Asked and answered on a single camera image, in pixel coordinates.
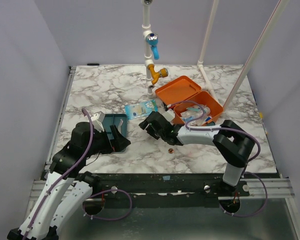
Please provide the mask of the blue cotton swab bag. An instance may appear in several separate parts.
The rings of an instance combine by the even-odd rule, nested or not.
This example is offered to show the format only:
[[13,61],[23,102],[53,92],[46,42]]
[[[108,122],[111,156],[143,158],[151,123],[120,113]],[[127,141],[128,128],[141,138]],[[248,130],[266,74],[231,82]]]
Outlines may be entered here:
[[129,120],[149,116],[152,112],[158,111],[158,105],[154,99],[139,102],[135,104],[125,105],[125,113]]

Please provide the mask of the blue-labelled bandage roll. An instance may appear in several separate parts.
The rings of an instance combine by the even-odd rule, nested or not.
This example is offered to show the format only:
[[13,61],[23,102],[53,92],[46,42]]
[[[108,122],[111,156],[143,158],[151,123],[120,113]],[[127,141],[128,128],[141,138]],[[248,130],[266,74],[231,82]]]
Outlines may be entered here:
[[211,116],[208,116],[205,120],[204,120],[204,123],[205,124],[208,124],[208,123],[210,123],[210,122],[212,122],[213,120],[212,120],[212,117]]

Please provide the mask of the small band-aid packet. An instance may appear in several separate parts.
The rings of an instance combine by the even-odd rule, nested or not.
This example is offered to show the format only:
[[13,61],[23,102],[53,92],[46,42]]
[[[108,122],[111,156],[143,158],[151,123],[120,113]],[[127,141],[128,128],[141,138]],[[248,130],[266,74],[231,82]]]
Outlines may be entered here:
[[201,116],[202,114],[204,117],[208,116],[210,112],[210,108],[205,105],[194,105],[186,109],[186,113],[188,116],[194,116],[196,118]]

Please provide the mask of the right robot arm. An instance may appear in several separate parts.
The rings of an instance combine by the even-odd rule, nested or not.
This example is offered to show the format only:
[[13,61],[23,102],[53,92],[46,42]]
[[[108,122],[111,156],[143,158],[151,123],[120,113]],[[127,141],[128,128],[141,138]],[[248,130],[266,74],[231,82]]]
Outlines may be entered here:
[[193,127],[188,122],[172,124],[171,121],[172,116],[167,111],[163,114],[152,111],[138,126],[154,139],[161,139],[170,146],[215,146],[227,162],[220,191],[226,196],[237,192],[254,146],[261,149],[256,138],[231,120],[219,125]]

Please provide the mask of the blue white wipe packet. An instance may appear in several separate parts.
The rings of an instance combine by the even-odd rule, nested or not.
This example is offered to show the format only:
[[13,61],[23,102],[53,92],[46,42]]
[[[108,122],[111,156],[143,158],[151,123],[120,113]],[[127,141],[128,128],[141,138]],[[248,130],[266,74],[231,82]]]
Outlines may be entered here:
[[181,115],[181,119],[186,123],[190,120],[201,117],[202,113],[200,113],[200,112],[182,112],[180,115]]

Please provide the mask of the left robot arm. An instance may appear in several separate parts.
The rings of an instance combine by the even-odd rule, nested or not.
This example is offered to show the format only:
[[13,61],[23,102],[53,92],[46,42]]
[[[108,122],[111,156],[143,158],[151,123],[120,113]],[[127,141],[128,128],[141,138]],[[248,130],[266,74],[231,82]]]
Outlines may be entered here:
[[113,138],[99,132],[91,122],[79,122],[70,140],[52,159],[45,185],[23,224],[9,231],[9,240],[57,240],[63,226],[88,197],[102,190],[101,179],[90,172],[80,175],[92,155],[121,152],[131,142],[115,125]]

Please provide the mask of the orange medicine kit box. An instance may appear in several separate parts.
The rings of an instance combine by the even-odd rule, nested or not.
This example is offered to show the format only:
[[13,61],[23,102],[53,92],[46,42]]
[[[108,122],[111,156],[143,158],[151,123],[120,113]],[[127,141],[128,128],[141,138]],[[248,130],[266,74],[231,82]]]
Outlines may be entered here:
[[191,101],[205,105],[210,109],[211,119],[209,122],[216,122],[223,113],[224,108],[206,90],[183,75],[155,90],[156,96],[165,104],[177,103],[172,109],[175,113],[174,124],[184,124],[181,113],[188,107],[193,106]]

